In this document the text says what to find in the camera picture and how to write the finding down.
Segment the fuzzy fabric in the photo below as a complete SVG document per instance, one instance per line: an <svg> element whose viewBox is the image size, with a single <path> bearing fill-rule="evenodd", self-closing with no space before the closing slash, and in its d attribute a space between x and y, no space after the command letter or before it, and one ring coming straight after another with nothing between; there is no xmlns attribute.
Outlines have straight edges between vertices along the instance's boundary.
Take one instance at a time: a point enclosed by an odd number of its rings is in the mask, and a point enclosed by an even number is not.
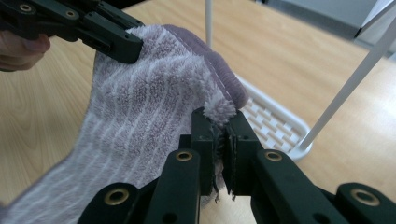
<svg viewBox="0 0 396 224"><path fill-rule="evenodd" d="M90 105L71 154L9 207L6 224L77 223L103 187L138 188L157 178L191 112L224 124L248 95L227 63L193 33L172 25L130 30L144 41L138 61L97 53Z"/></svg>

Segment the white plastic basket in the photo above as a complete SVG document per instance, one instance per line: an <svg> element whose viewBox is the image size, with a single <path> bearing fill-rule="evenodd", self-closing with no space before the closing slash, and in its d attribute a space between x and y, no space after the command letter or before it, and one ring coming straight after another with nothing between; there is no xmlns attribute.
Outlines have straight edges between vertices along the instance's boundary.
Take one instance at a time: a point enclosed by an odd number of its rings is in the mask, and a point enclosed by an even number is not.
<svg viewBox="0 0 396 224"><path fill-rule="evenodd" d="M268 95L236 75L249 94L241 109L264 148L285 152L294 161L304 157L312 147L299 145L309 133L308 125Z"/></svg>

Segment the striped towel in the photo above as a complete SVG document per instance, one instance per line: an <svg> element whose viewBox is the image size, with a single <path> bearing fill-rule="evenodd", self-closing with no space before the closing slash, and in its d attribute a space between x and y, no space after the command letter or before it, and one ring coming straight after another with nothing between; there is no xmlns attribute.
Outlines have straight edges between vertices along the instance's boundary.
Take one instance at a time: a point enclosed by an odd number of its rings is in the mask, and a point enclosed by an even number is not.
<svg viewBox="0 0 396 224"><path fill-rule="evenodd" d="M71 154L9 207L2 223L77 223L103 187L137 188L157 178L191 112L218 125L248 100L227 63L191 32L172 25L130 30L144 40L135 64L97 53L90 105Z"/></svg>

